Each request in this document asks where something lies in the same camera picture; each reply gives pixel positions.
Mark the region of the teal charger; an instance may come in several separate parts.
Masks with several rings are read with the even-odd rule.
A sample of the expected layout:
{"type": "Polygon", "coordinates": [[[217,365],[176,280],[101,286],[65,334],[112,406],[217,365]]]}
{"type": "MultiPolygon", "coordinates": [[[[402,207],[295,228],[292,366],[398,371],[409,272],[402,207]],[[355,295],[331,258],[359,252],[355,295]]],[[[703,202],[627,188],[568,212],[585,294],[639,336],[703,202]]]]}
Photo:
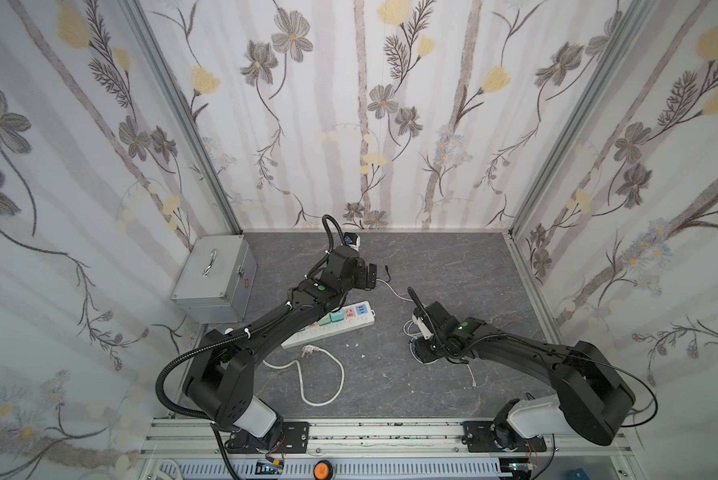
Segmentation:
{"type": "Polygon", "coordinates": [[[343,310],[338,310],[336,312],[330,312],[329,313],[330,322],[331,323],[338,323],[345,320],[345,315],[343,310]]]}

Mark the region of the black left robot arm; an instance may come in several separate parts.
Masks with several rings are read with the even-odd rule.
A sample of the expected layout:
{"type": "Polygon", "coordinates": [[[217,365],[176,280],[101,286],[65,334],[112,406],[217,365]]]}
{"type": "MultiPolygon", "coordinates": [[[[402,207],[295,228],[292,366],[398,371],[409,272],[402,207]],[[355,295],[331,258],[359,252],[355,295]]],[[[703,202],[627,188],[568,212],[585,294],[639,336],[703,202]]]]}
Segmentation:
{"type": "Polygon", "coordinates": [[[257,367],[295,333],[340,310],[352,290],[370,291],[377,282],[377,266],[360,257],[339,222],[325,214],[322,225],[328,237],[324,256],[287,291],[282,304],[229,333],[209,332],[197,348],[161,370],[155,395],[164,407],[209,420],[222,432],[242,430],[263,449],[279,443],[281,415],[254,395],[257,367]]]}

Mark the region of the green charger with black cable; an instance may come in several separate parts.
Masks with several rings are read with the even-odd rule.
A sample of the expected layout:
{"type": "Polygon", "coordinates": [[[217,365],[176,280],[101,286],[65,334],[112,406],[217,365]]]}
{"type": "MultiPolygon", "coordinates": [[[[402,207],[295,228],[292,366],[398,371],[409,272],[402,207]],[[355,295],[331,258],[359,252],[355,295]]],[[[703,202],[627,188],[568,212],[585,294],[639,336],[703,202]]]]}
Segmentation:
{"type": "Polygon", "coordinates": [[[319,327],[329,325],[332,322],[331,317],[329,315],[325,315],[321,319],[318,320],[317,325],[319,327]]]}

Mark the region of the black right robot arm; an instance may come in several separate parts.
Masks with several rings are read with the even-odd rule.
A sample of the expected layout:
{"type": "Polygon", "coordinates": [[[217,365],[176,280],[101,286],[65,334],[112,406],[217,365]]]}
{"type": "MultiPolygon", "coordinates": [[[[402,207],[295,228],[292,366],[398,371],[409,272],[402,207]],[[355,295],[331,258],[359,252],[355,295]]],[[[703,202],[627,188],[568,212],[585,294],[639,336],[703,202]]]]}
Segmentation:
{"type": "Polygon", "coordinates": [[[414,290],[408,294],[415,305],[413,315],[423,325],[422,335],[410,343],[420,363],[491,361],[552,389],[545,397],[513,399],[502,407],[490,426],[497,448],[514,451],[533,437],[557,434],[576,434],[594,445],[609,446],[627,427],[636,402],[626,382],[631,374],[612,365],[595,345],[532,340],[478,318],[459,320],[441,303],[425,305],[414,290]]]}

